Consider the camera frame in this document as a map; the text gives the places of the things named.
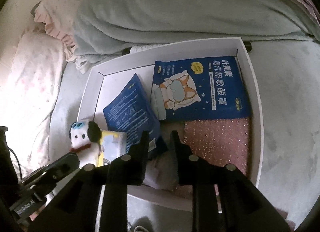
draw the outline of cartoon corgi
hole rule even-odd
[[[165,79],[160,84],[165,109],[173,109],[176,104],[197,95],[194,89],[188,87],[188,80],[189,75],[183,75],[176,80]]]

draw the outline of stuffed animal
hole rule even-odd
[[[99,156],[104,150],[100,146],[102,132],[96,122],[88,119],[83,119],[79,122],[74,122],[69,131],[71,139],[70,152],[76,153],[80,168],[88,163],[95,166],[99,165]]]

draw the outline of black cable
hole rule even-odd
[[[15,154],[15,152],[11,148],[8,147],[8,149],[9,149],[10,152],[13,153],[14,157],[16,157],[16,160],[17,160],[17,163],[18,163],[18,167],[19,167],[19,171],[20,171],[20,179],[22,179],[22,171],[21,171],[21,167],[20,167],[20,163],[19,163],[18,157],[17,157],[17,155]]]

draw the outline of plush toy head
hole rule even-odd
[[[74,122],[69,131],[71,139],[70,152],[77,153],[81,150],[91,147],[91,143],[99,142],[101,138],[101,130],[94,121],[81,120]]]

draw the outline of white box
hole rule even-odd
[[[252,152],[250,181],[258,186],[263,154],[263,119],[258,84],[248,53],[241,38],[215,38],[183,41],[127,54],[92,68],[82,97],[78,120],[94,119],[107,128],[105,108],[121,92],[136,73],[151,94],[153,68],[156,60],[173,61],[188,58],[236,56],[252,107]],[[192,210],[192,201],[168,191],[147,186],[128,186],[128,194],[155,204],[179,210]]]

